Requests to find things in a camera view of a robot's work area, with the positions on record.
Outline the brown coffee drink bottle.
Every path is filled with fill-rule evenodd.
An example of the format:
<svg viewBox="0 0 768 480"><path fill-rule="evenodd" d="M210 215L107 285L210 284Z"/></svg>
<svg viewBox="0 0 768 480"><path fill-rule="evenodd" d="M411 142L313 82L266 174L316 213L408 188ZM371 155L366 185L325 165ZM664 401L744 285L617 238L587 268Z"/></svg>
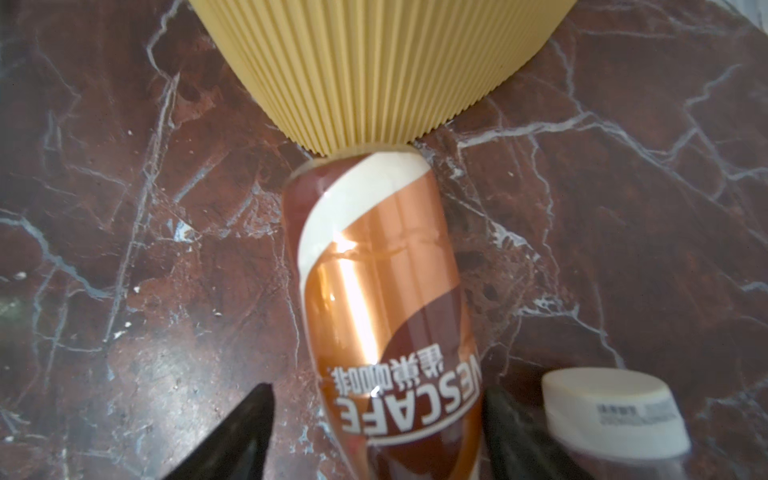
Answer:
<svg viewBox="0 0 768 480"><path fill-rule="evenodd" d="M475 479L482 374L436 177L407 145L305 163L282 198L318 392L358 479Z"/></svg>

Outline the grape juice bottle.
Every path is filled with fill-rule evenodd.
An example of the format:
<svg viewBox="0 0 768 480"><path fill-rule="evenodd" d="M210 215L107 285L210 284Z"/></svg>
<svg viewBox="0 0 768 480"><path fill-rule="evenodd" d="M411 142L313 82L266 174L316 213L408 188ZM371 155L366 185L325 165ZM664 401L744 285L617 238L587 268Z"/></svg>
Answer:
<svg viewBox="0 0 768 480"><path fill-rule="evenodd" d="M621 479L687 479L692 450L670 387L652 375L572 367L542 377L547 428L570 453L608 463Z"/></svg>

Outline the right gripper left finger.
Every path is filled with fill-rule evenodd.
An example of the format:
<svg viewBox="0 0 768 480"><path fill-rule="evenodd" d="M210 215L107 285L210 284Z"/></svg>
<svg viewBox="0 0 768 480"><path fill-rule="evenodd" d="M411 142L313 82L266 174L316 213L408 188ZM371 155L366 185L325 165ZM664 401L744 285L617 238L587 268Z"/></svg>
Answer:
<svg viewBox="0 0 768 480"><path fill-rule="evenodd" d="M260 383L166 480L261 480L274 424L275 396Z"/></svg>

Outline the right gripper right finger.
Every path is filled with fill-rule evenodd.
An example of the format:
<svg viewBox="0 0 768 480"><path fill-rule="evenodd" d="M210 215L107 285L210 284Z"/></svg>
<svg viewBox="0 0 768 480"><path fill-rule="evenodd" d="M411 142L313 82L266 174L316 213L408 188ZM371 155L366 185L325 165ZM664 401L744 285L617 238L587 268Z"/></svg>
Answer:
<svg viewBox="0 0 768 480"><path fill-rule="evenodd" d="M496 479L592 479L546 429L499 386L485 389L483 431Z"/></svg>

